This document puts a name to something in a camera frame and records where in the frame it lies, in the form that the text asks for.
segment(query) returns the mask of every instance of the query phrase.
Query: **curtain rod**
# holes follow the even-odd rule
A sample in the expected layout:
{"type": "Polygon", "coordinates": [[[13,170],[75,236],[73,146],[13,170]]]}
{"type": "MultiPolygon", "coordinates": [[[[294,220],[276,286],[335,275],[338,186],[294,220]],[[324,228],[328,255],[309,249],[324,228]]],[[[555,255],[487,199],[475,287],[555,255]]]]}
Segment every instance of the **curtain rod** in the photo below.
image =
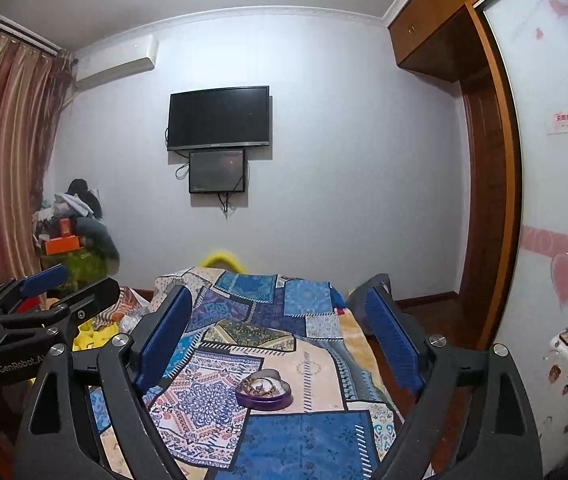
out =
{"type": "Polygon", "coordinates": [[[48,52],[53,56],[56,56],[62,48],[57,46],[55,43],[42,38],[35,32],[31,32],[28,28],[21,26],[19,23],[15,23],[8,18],[0,15],[0,30],[8,32],[13,36],[16,36],[20,40],[35,46],[36,48],[48,52]]]}

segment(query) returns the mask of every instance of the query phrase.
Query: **sticker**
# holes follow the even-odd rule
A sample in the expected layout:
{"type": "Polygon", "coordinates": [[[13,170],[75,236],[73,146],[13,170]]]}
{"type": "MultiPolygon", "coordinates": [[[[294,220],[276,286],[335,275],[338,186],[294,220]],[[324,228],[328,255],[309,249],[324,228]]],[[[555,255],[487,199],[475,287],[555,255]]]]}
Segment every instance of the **sticker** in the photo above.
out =
{"type": "Polygon", "coordinates": [[[555,112],[552,117],[551,135],[568,134],[568,111],[555,112]]]}
{"type": "Polygon", "coordinates": [[[557,365],[553,365],[551,367],[551,371],[548,373],[548,382],[551,384],[555,384],[555,381],[557,381],[560,378],[561,374],[562,370],[560,369],[560,367],[557,365]]]}
{"type": "Polygon", "coordinates": [[[553,417],[552,416],[548,416],[547,418],[545,418],[544,422],[542,422],[542,428],[540,429],[539,434],[538,434],[538,440],[540,442],[542,441],[542,435],[544,435],[544,433],[548,431],[548,429],[551,427],[552,423],[553,423],[553,417]]]}

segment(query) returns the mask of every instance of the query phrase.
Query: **striped curtain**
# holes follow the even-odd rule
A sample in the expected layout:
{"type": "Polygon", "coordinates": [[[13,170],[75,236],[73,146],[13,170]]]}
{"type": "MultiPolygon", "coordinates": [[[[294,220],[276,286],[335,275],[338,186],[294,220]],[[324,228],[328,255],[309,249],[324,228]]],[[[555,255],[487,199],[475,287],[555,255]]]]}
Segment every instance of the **striped curtain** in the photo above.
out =
{"type": "Polygon", "coordinates": [[[71,65],[0,32],[0,283],[40,270],[30,219],[42,202],[71,65]]]}

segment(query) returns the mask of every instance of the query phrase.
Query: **purple heart-shaped box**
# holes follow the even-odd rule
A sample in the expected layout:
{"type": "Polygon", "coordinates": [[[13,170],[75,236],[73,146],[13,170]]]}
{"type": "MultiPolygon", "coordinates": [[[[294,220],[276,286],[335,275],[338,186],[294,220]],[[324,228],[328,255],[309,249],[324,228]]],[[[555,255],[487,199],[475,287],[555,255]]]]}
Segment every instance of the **purple heart-shaped box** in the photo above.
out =
{"type": "Polygon", "coordinates": [[[293,395],[290,390],[290,384],[280,378],[280,373],[272,368],[258,370],[247,376],[245,381],[256,379],[273,379],[279,381],[284,389],[284,393],[274,397],[251,396],[241,391],[242,383],[235,389],[235,398],[240,406],[251,408],[252,410],[260,410],[261,412],[275,412],[283,410],[293,402],[293,395]]]}

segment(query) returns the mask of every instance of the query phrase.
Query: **pile of clothes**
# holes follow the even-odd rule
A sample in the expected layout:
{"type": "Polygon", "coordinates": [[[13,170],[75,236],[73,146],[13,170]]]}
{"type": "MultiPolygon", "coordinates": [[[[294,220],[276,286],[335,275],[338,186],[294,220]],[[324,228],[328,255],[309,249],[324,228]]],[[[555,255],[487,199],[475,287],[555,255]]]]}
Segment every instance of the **pile of clothes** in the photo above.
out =
{"type": "Polygon", "coordinates": [[[81,178],[71,182],[66,193],[56,194],[52,205],[43,203],[33,215],[32,231],[37,254],[44,255],[46,243],[75,235],[87,250],[111,260],[120,254],[102,220],[102,206],[96,190],[89,190],[81,178]]]}

